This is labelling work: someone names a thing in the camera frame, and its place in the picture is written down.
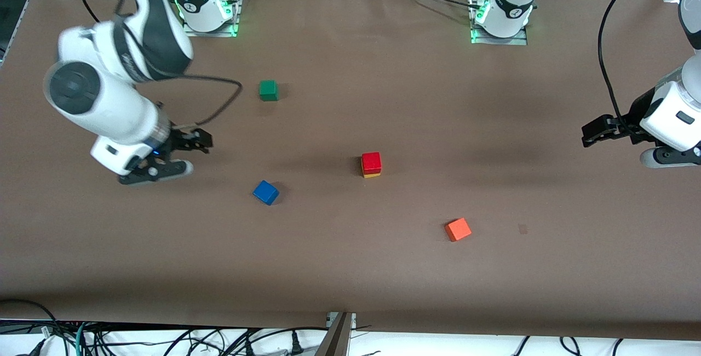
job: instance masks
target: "blue cube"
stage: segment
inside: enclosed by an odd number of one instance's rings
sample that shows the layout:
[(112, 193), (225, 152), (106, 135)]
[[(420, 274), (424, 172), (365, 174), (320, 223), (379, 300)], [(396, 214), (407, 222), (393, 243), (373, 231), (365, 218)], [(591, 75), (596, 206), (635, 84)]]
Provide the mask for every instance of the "blue cube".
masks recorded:
[(259, 183), (256, 187), (255, 191), (253, 191), (253, 196), (258, 197), (260, 201), (268, 205), (272, 205), (275, 199), (278, 198), (279, 194), (280, 191), (275, 189), (275, 186), (272, 186), (266, 181), (261, 181), (261, 183)]

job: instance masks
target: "white surface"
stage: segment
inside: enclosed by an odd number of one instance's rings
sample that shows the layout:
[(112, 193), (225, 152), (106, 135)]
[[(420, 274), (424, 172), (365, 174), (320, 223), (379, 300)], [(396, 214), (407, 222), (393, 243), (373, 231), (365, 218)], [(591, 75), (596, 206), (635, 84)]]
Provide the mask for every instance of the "white surface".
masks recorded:
[[(260, 334), (274, 331), (266, 329)], [(199, 330), (193, 333), (193, 338), (201, 338), (211, 330)], [(108, 342), (147, 341), (157, 343), (172, 341), (183, 331), (121, 331), (113, 332), (105, 337)], [(229, 345), (243, 330), (223, 331), (225, 344)], [(299, 331), (302, 348), (318, 346), (325, 332)], [(8, 334), (0, 336), (0, 356), (16, 356), (28, 353), (42, 334)], [(375, 351), (381, 351), (378, 356), (511, 356), (515, 353), (523, 337), (521, 336), (473, 336), (458, 334), (409, 334), (353, 332), (348, 356), (364, 356)], [(207, 341), (220, 346), (218, 334), (210, 336)], [(615, 339), (612, 338), (577, 338), (581, 353), (584, 356), (609, 356)], [(168, 344), (157, 346), (120, 346), (111, 347), (117, 356), (161, 356)], [(188, 341), (182, 341), (170, 353), (172, 356), (185, 356), (189, 348)], [(280, 353), (283, 349), (291, 348), (290, 333), (271, 336), (256, 343), (253, 349), (258, 356)], [(200, 346), (192, 353), (193, 356), (216, 356), (215, 349)], [(569, 353), (561, 348), (558, 337), (531, 337), (521, 356), (568, 356)], [(65, 356), (62, 342), (58, 338), (46, 341), (42, 356)], [(658, 340), (624, 340), (618, 348), (618, 356), (701, 356), (701, 341), (658, 341)]]

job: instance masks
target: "red cube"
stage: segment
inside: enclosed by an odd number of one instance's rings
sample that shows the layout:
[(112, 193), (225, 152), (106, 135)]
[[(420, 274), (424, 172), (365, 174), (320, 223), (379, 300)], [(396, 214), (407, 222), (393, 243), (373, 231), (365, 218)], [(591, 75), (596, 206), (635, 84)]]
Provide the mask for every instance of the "red cube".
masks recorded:
[(382, 161), (380, 160), (380, 152), (363, 153), (360, 159), (363, 164), (363, 176), (377, 176), (382, 171)]

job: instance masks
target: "table surface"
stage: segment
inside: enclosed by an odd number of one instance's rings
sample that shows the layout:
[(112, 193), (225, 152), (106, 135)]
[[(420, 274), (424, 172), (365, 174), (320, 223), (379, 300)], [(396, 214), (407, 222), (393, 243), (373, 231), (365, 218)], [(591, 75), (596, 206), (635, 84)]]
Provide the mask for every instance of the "table surface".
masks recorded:
[[(497, 47), (435, 0), (245, 0), (239, 37), (193, 39), (190, 72), (245, 86), (206, 127), (212, 153), (129, 188), (42, 94), (59, 32), (90, 16), (31, 0), (0, 71), (0, 295), (72, 320), (289, 326), (345, 309), (390, 331), (701, 338), (701, 172), (581, 146), (611, 112), (608, 1), (538, 0), (528, 46)], [(88, 2), (107, 19), (116, 0)], [(622, 108), (690, 54), (674, 5), (620, 0), (604, 56)], [(262, 79), (280, 101), (257, 98)], [(230, 94), (138, 89), (178, 123)], [(383, 171), (363, 179), (368, 151)], [(251, 194), (262, 179), (273, 206)], [(461, 217), (473, 234), (452, 243)]]

